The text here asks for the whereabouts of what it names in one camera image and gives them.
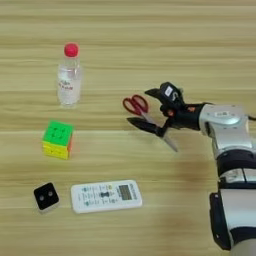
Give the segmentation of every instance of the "wood grain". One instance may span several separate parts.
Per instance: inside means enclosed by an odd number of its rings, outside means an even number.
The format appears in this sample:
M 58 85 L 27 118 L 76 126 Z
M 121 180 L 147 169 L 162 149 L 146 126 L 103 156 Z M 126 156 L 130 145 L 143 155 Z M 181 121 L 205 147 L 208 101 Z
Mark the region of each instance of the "wood grain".
M 63 109 L 56 69 L 70 41 L 80 45 L 86 79 L 79 105 Z M 228 255 L 210 230 L 210 140 L 170 131 L 174 154 L 129 125 L 121 101 L 171 81 L 187 101 L 256 115 L 255 57 L 254 0 L 0 0 L 0 255 Z M 50 119 L 75 125 L 68 161 L 42 154 Z M 138 182 L 142 208 L 73 213 L 73 184 L 119 179 Z M 49 181 L 61 203 L 40 215 L 33 190 Z

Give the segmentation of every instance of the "white remote control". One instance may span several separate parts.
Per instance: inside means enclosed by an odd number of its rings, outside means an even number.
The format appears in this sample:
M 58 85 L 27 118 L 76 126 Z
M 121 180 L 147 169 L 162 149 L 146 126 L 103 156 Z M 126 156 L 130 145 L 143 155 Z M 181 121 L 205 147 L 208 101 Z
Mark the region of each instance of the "white remote control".
M 76 213 L 142 206 L 138 185 L 133 180 L 74 185 L 71 188 L 71 198 Z

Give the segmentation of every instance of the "scissors handle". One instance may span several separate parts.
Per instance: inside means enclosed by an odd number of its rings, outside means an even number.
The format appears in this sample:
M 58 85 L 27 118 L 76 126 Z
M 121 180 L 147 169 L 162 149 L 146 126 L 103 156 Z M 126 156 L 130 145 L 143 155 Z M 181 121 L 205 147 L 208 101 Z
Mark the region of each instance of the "scissors handle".
M 125 98 L 123 100 L 124 108 L 135 115 L 141 116 L 142 112 L 148 112 L 148 103 L 140 95 L 133 95 L 132 98 Z

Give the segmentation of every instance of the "green cube face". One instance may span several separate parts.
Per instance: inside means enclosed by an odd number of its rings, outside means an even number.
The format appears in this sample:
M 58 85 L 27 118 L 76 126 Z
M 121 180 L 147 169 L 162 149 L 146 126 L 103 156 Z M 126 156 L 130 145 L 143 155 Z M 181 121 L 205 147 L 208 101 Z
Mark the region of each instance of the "green cube face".
M 69 124 L 50 121 L 44 134 L 43 141 L 52 144 L 68 146 L 74 127 Z

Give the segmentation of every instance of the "plastic water bottle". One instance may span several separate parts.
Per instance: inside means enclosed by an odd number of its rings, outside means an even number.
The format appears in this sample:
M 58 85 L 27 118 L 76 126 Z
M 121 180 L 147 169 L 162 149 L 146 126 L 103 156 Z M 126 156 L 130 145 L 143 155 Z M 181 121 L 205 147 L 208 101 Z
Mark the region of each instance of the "plastic water bottle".
M 64 59 L 58 68 L 58 98 L 62 105 L 73 106 L 81 94 L 82 67 L 78 57 L 79 48 L 76 44 L 66 44 Z

